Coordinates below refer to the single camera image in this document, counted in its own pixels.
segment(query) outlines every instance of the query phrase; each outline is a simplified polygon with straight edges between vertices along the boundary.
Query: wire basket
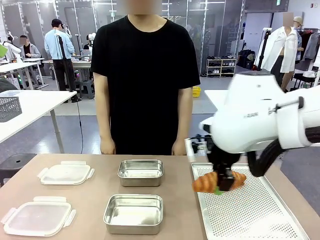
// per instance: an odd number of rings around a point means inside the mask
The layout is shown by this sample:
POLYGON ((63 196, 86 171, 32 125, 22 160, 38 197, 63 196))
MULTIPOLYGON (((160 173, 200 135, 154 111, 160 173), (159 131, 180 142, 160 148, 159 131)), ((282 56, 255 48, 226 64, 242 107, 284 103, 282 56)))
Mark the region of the wire basket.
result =
POLYGON ((22 114, 19 97, 0 96, 0 123, 5 123, 22 114))

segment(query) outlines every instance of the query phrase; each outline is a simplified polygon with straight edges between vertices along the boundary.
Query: croissant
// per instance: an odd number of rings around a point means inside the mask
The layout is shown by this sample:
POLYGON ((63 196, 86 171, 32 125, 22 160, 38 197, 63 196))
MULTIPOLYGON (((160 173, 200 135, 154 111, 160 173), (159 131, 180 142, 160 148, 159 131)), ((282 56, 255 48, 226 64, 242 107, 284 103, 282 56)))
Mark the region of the croissant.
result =
MULTIPOLYGON (((230 190, 236 189, 244 185, 247 179, 246 175, 232 171, 234 183, 230 190)), ((215 193, 217 189, 218 175, 215 171, 200 176, 192 183, 193 191, 201 193, 215 193)))

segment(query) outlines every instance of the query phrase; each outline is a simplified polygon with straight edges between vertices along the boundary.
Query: white shirt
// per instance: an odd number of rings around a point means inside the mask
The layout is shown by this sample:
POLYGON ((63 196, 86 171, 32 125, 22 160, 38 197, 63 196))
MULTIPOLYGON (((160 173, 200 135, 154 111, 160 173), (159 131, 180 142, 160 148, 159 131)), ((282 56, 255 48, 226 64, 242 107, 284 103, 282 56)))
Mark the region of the white shirt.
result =
MULTIPOLYGON (((264 40, 261 43, 259 53, 255 59, 255 65, 258 66, 264 40)), ((271 71, 277 61, 282 49, 284 48, 284 58, 281 66, 281 73, 289 73, 295 70, 296 55, 298 49, 297 31, 292 27, 291 32, 287 36, 285 27, 282 26, 275 30, 269 36, 262 61, 261 68, 271 71)))

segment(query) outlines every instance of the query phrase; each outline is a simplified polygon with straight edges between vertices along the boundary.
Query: hanging clothes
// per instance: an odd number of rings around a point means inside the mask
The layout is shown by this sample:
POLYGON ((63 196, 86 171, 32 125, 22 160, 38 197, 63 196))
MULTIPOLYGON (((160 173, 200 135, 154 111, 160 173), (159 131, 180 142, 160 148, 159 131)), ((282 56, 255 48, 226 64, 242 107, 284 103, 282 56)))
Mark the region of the hanging clothes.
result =
POLYGON ((308 45, 304 51, 303 60, 311 59, 313 60, 317 56, 317 44, 319 40, 319 33, 313 33, 308 41, 308 45))
MULTIPOLYGON (((261 43, 258 55, 255 59, 254 64, 256 66, 258 65, 260 60, 263 44, 264 44, 264 40, 261 43)), ((283 48, 284 48, 284 57, 283 57, 280 72, 289 73, 294 71, 296 56, 297 56, 297 48, 298 48, 297 31, 293 27, 291 27, 291 32, 287 36, 284 26, 276 29, 269 36, 266 42, 264 58, 262 61, 261 68, 266 69, 267 71, 270 72, 274 64, 276 63, 283 48)))

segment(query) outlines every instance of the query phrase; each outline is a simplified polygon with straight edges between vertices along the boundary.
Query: tan tabletop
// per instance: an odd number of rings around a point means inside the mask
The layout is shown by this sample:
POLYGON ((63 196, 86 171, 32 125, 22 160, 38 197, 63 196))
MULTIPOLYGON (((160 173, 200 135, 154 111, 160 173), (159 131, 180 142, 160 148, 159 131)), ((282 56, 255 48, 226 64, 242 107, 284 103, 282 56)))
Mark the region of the tan tabletop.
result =
MULTIPOLYGON (((282 197, 311 240, 319 239, 320 218, 298 190, 276 167, 267 178, 282 197)), ((190 163, 185 156, 125 156, 41 154, 31 160, 0 189, 0 218, 10 208, 32 202, 35 196, 62 196, 76 209, 70 226, 63 228, 52 240, 200 240, 206 239, 201 211, 192 191, 190 163), (163 162, 164 178, 159 187, 122 187, 118 168, 126 159, 159 159, 163 162), (41 185, 38 173, 61 161, 86 161, 95 169, 92 178, 77 186, 41 185), (158 235, 111 235, 103 214, 114 194, 157 194, 163 198, 164 218, 158 235)), ((0 226, 0 240, 35 240, 38 237, 7 235, 0 226)))

